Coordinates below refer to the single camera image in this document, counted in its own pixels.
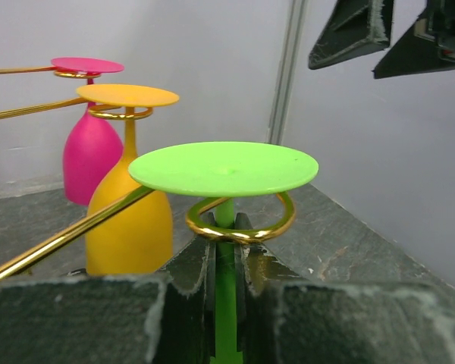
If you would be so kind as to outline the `orange goblet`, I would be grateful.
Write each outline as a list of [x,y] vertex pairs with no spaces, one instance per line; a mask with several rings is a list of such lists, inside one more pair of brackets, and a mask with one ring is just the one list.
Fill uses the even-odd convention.
[[[89,202],[87,214],[92,215],[139,187],[128,173],[138,156],[136,121],[179,97],[164,89],[129,84],[91,84],[77,88],[77,94],[93,103],[92,116],[125,123],[123,152]],[[139,199],[86,233],[85,241],[90,276],[154,272],[173,255],[173,218],[166,194],[158,191]]]

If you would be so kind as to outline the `gold wine glass rack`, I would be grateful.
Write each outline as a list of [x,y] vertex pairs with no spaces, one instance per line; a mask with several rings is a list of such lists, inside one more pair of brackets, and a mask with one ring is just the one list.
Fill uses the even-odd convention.
[[149,117],[153,113],[154,105],[148,105],[142,113],[134,112],[133,107],[129,106],[123,114],[112,114],[109,112],[111,105],[105,104],[103,101],[79,96],[76,99],[0,111],[0,120],[82,103],[87,105],[86,111],[96,118],[105,119],[107,122],[110,120],[123,120],[125,122],[125,144],[123,145],[121,157],[94,191],[92,202],[89,203],[93,210],[88,212],[87,216],[78,223],[1,265],[0,281],[31,269],[46,257],[84,234],[91,234],[96,230],[103,231],[105,228],[110,228],[111,235],[119,234],[121,226],[119,224],[111,225],[110,221],[130,208],[138,209],[144,206],[162,208],[164,213],[159,220],[163,231],[156,231],[154,235],[163,239],[171,238],[173,223],[171,208],[166,195],[141,187],[127,173],[129,164],[137,156],[136,122],[141,118]]

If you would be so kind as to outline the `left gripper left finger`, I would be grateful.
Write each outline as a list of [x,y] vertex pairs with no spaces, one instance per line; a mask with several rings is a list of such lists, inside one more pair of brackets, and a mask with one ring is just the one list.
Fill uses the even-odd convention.
[[214,255],[195,237],[150,275],[0,284],[0,363],[207,363]]

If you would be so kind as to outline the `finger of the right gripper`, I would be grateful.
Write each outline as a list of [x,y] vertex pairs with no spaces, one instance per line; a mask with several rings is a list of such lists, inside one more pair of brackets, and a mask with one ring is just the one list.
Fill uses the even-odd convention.
[[337,0],[308,56],[318,70],[388,48],[391,44],[393,0]]
[[427,1],[373,70],[375,79],[455,70],[455,1]]

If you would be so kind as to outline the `magenta goblet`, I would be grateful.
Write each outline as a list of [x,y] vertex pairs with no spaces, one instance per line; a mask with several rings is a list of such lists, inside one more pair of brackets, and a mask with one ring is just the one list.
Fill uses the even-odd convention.
[[[122,64],[97,58],[60,57],[52,59],[58,71],[73,71],[93,78],[117,73]],[[62,157],[64,193],[68,200],[87,206],[105,175],[116,165],[123,144],[115,129],[105,120],[85,111],[67,137]]]

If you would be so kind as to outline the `green goblet front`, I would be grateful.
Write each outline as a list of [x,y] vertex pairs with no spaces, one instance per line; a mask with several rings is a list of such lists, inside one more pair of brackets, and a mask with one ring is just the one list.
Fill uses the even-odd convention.
[[[187,213],[189,228],[215,244],[215,354],[212,363],[242,363],[237,349],[236,274],[238,242],[258,243],[284,233],[294,220],[288,191],[310,182],[319,164],[297,149],[269,143],[199,142],[149,152],[128,167],[130,176],[153,190],[202,196]],[[257,232],[235,232],[234,198],[276,194],[284,217]]]

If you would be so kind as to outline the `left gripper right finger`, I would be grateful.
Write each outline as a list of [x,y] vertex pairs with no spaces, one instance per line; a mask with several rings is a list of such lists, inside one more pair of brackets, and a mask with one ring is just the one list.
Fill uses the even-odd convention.
[[246,363],[455,363],[455,289],[347,212],[234,261]]

